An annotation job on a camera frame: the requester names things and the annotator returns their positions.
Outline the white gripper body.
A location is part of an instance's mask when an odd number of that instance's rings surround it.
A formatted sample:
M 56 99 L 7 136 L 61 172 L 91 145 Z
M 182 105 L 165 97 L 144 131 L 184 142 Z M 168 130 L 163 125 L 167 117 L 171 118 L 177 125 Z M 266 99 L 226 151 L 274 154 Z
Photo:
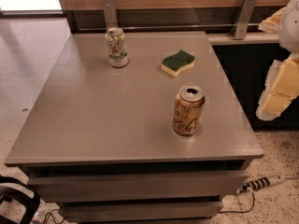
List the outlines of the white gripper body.
M 289 52 L 299 52 L 299 0 L 291 0 L 282 14 L 279 44 Z

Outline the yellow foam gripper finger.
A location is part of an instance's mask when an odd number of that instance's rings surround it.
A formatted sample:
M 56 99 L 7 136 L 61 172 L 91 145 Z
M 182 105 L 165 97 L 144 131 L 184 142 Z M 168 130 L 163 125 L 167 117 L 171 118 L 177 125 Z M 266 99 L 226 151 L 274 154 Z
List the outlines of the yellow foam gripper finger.
M 259 26 L 258 29 L 260 31 L 266 32 L 266 33 L 278 33 L 279 26 L 281 22 L 281 18 L 283 15 L 283 12 L 285 11 L 285 7 L 281 8 L 277 12 L 275 12 L 272 16 L 268 17 L 267 19 L 263 20 Z
M 278 118 L 299 96 L 299 54 L 292 53 L 283 62 L 274 60 L 264 85 L 256 116 L 270 121 Z

